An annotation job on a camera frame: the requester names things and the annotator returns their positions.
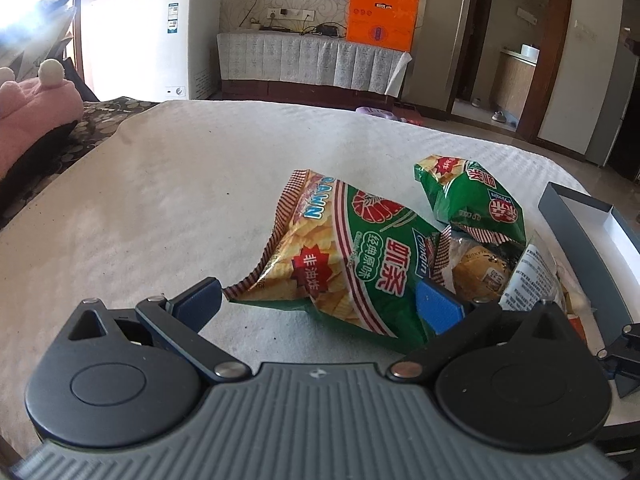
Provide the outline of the white lace cabinet cloth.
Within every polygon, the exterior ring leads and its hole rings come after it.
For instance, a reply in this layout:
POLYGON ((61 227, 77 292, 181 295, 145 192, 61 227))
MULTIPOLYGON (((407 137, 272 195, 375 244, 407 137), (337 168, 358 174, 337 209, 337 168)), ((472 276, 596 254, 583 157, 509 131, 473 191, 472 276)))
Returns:
POLYGON ((294 32, 221 32, 217 35, 223 80, 261 80, 328 86, 399 96, 408 52, 341 38, 294 32))

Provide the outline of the dark grey tray box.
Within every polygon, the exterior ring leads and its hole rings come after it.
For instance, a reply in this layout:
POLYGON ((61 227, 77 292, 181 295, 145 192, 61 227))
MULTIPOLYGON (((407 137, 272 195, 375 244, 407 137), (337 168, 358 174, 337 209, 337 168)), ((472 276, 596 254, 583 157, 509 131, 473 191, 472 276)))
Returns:
POLYGON ((538 203, 612 344, 639 321, 639 237, 612 205, 550 182, 538 203))

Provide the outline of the small green shrimp chips bag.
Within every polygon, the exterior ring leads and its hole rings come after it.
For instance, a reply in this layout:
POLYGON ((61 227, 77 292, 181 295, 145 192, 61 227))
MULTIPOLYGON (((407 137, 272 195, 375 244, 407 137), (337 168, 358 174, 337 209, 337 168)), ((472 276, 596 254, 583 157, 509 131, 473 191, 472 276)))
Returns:
POLYGON ((525 245, 522 207, 479 162, 433 154, 414 165, 414 178, 438 221, 480 244, 525 245))

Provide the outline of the purple detergent bottle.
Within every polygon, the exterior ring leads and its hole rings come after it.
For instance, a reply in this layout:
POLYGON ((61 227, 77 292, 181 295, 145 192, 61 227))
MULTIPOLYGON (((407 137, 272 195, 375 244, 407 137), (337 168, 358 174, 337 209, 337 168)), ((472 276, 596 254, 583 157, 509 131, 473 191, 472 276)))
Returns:
POLYGON ((360 106, 356 108, 356 113, 389 120, 397 119, 397 116, 393 112, 390 112, 389 110, 381 110, 380 108, 375 107, 360 106))

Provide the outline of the clear white printed snack packet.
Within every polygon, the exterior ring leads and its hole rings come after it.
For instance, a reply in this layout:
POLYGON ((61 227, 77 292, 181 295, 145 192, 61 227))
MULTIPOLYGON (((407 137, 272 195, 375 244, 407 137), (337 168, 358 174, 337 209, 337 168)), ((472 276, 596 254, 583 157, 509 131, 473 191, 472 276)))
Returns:
POLYGON ((506 283, 498 305, 502 310, 527 312, 538 302, 553 302, 566 313, 558 265, 537 232, 528 244, 506 283))

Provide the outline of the dark red TV cabinet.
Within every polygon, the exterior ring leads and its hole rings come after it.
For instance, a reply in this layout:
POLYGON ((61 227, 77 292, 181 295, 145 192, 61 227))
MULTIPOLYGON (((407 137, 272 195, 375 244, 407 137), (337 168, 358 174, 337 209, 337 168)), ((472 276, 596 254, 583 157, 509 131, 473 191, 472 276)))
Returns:
POLYGON ((356 110, 360 106, 392 110, 396 103, 392 96, 369 91, 268 80, 223 80, 221 94, 225 100, 291 103, 338 110, 356 110))

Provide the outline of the brown bread snack packet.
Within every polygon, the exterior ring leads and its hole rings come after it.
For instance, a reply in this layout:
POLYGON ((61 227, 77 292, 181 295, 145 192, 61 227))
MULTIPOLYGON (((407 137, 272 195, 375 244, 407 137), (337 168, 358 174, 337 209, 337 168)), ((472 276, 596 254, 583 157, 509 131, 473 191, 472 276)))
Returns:
POLYGON ((464 301, 499 300, 512 276, 510 263, 467 236, 451 237, 446 287, 464 301))

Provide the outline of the orange gift box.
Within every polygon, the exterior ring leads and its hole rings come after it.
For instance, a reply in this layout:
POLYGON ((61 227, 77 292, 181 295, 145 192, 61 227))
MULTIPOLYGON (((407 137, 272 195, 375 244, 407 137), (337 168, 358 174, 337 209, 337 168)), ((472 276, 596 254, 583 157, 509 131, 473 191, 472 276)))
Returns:
POLYGON ((409 52, 419 0, 349 0, 346 40, 409 52))

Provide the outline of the white chest freezer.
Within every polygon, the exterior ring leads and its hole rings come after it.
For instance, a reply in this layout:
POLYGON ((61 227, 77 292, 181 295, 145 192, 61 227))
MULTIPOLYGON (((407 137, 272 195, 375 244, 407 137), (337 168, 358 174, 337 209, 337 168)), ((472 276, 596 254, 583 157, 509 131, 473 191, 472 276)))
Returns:
POLYGON ((82 70, 101 101, 205 100, 220 81, 220 0, 93 0, 82 6, 82 70))

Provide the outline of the large shrimp chips bag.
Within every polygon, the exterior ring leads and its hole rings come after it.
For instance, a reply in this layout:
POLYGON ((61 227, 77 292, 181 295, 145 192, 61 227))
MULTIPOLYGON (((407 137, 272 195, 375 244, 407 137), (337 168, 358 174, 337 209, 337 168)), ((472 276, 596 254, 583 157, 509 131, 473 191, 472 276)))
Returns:
POLYGON ((277 204, 254 270, 224 289, 231 302, 305 310, 387 348, 409 352, 436 336, 420 315, 421 282, 442 284, 449 230, 334 177, 296 170, 277 204))

